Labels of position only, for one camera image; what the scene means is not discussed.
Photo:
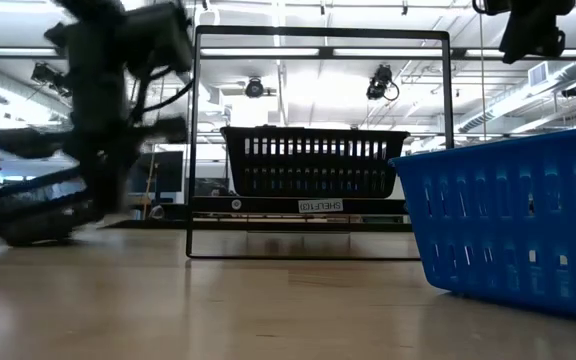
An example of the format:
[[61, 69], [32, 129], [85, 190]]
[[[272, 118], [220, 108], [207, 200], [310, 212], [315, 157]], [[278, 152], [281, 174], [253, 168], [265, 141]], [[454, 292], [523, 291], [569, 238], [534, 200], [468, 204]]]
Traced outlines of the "dark monitor screen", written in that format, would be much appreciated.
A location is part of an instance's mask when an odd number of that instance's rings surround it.
[[131, 169], [132, 192], [145, 192], [149, 176], [152, 176], [151, 192], [180, 192], [182, 162], [182, 151], [141, 154]]

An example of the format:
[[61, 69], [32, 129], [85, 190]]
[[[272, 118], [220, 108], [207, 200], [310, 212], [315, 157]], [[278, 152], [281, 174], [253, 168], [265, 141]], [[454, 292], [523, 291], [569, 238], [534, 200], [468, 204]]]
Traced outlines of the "black slotted plastic basket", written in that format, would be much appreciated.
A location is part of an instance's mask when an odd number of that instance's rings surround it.
[[0, 188], [0, 237], [12, 247], [64, 242], [96, 218], [77, 167]]
[[385, 199], [406, 131], [223, 127], [235, 192], [246, 197]]

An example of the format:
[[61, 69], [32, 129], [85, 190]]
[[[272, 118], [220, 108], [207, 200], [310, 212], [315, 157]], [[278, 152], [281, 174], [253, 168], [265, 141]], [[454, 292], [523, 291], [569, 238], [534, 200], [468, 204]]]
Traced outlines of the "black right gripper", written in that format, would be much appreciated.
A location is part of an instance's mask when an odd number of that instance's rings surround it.
[[565, 49], [565, 33], [557, 27], [555, 14], [511, 12], [499, 51], [502, 62], [513, 64], [527, 55], [559, 57]]

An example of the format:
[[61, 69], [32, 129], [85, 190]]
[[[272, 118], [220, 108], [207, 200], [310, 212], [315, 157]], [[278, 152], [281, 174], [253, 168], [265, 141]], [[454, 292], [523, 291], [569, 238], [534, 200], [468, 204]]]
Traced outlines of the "black-framed wooden shelf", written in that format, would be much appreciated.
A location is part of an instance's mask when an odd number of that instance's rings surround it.
[[251, 36], [295, 36], [295, 37], [336, 37], [336, 38], [370, 38], [370, 39], [411, 39], [432, 40], [441, 42], [439, 55], [429, 57], [404, 55], [410, 59], [439, 59], [443, 67], [443, 101], [444, 125], [447, 148], [454, 147], [454, 120], [451, 78], [451, 45], [450, 34], [438, 30], [395, 30], [395, 29], [344, 29], [315, 27], [268, 27], [268, 26], [217, 26], [200, 25], [194, 31], [194, 64], [192, 115], [189, 125], [190, 141], [189, 182], [186, 202], [186, 256], [202, 260], [361, 260], [361, 261], [419, 261], [418, 258], [353, 258], [353, 257], [294, 257], [294, 256], [226, 256], [198, 255], [193, 253], [193, 231], [195, 213], [253, 214], [253, 215], [369, 215], [369, 216], [402, 216], [407, 215], [404, 200], [368, 199], [368, 198], [296, 198], [296, 197], [246, 197], [246, 196], [195, 196], [195, 173], [198, 137], [199, 82], [202, 56], [230, 59], [235, 55], [201, 55], [203, 35], [251, 35]]

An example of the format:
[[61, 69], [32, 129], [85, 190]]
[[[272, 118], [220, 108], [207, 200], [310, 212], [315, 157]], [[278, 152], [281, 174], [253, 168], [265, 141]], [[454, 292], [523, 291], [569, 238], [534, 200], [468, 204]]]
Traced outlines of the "white air vent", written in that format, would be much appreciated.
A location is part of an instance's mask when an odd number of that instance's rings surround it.
[[548, 81], [549, 64], [544, 61], [530, 68], [527, 72], [530, 87], [539, 86]]

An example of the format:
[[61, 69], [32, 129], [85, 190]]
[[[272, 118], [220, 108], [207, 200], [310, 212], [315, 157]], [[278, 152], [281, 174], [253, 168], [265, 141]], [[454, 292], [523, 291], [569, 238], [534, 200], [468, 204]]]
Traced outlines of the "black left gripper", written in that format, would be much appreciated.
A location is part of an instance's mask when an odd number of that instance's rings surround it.
[[[137, 61], [113, 60], [107, 64], [87, 59], [71, 63], [64, 76], [72, 93], [72, 128], [41, 131], [32, 128], [0, 130], [0, 149], [14, 155], [52, 155], [62, 150], [77, 155], [81, 177], [100, 216], [124, 208], [128, 176], [138, 159], [136, 150], [149, 139], [172, 142], [187, 139], [187, 122], [182, 116], [162, 118], [151, 125], [144, 114], [169, 104], [164, 101], [148, 107], [147, 90], [151, 82], [173, 71], [173, 65], [159, 65], [153, 52]], [[105, 181], [105, 156], [100, 152], [124, 148], [108, 158]]]

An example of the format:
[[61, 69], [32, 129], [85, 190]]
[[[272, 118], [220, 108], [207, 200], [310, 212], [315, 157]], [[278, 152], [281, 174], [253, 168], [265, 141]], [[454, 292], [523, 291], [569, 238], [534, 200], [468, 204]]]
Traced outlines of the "blue slotted plastic basket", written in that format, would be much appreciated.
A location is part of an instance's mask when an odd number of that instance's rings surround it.
[[431, 285], [576, 316], [576, 129], [393, 165]]

